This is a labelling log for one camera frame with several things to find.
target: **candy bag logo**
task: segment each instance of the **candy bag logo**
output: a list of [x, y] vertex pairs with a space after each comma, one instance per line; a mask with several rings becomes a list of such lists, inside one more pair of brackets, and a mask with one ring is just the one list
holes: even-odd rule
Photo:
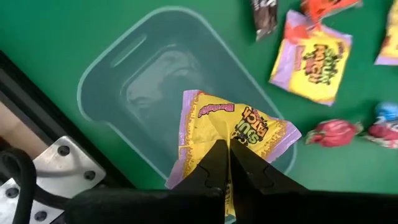
[[313, 52], [304, 55], [305, 75], [308, 81], [330, 85], [331, 79], [337, 74], [336, 64], [341, 60], [344, 52], [343, 43], [338, 43], [338, 54], [329, 46], [315, 44]]
[[216, 112], [219, 110], [225, 110], [227, 112], [234, 112], [235, 105], [232, 103], [219, 104], [219, 105], [206, 105], [200, 109], [200, 111], [198, 113], [198, 118], [200, 118], [203, 115], [209, 114], [210, 112]]
[[233, 138], [247, 146], [248, 143], [255, 144], [262, 141], [267, 131], [267, 121], [258, 114], [257, 110], [247, 106], [242, 113], [242, 120], [235, 126]]

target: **wrapped candy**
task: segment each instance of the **wrapped candy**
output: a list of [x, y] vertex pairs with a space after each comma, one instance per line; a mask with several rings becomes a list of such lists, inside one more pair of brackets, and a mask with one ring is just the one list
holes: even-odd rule
[[[251, 106], [232, 103], [200, 90], [186, 90], [175, 163], [166, 187], [172, 189], [198, 165], [218, 139], [237, 139], [267, 162], [281, 156], [301, 137], [289, 121], [273, 118]], [[225, 214], [234, 215], [233, 183], [227, 185]]]
[[398, 149], [398, 121], [375, 123], [364, 137], [383, 147]]
[[386, 38], [381, 46], [376, 65], [398, 65], [398, 0], [395, 0], [388, 18]]
[[306, 144], [319, 143], [323, 147], [344, 146], [363, 130], [361, 123], [351, 124], [342, 119], [332, 119], [318, 124], [307, 134]]
[[256, 41], [275, 30], [277, 25], [277, 0], [251, 0], [256, 25]]
[[318, 22], [349, 7], [362, 6], [362, 0], [302, 0], [301, 5], [311, 20]]
[[382, 102], [376, 106], [378, 123], [384, 121], [394, 121], [398, 118], [398, 104]]
[[383, 147], [398, 149], [398, 105], [383, 102], [376, 106], [377, 121], [364, 136]]
[[269, 82], [331, 106], [343, 79], [350, 50], [350, 35], [325, 26], [314, 29], [307, 17], [290, 10]]

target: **blue lollipop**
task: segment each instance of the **blue lollipop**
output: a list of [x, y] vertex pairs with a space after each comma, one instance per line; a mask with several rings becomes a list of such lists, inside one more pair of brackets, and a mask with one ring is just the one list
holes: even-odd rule
[[398, 118], [398, 104], [382, 102], [376, 106], [376, 114], [379, 122], [393, 121]]

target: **green table surface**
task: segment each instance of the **green table surface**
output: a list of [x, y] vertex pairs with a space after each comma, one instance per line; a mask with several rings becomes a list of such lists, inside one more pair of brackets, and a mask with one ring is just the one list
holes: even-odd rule
[[[0, 49], [84, 132], [129, 180], [143, 189], [164, 181], [109, 127], [85, 120], [76, 102], [86, 67], [116, 38], [151, 10], [164, 5], [199, 12], [273, 99], [287, 120], [306, 133], [330, 118], [370, 125], [379, 101], [396, 101], [398, 67], [375, 66], [392, 0], [364, 0], [364, 6], [325, 19], [353, 35], [353, 48], [336, 103], [318, 105], [268, 83], [282, 38], [285, 14], [299, 0], [279, 1], [278, 29], [255, 42], [249, 0], [2, 0]], [[324, 149], [298, 142], [289, 176], [310, 189], [398, 193], [398, 151], [355, 139]]]

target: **translucent plastic bin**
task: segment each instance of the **translucent plastic bin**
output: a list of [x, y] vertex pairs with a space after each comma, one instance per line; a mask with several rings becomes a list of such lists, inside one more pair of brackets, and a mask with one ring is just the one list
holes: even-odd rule
[[[85, 71], [78, 86], [86, 119], [106, 122], [164, 179], [178, 152], [184, 90], [203, 90], [275, 118], [277, 108], [199, 14], [164, 7], [142, 18]], [[295, 150], [274, 162], [285, 172]]]

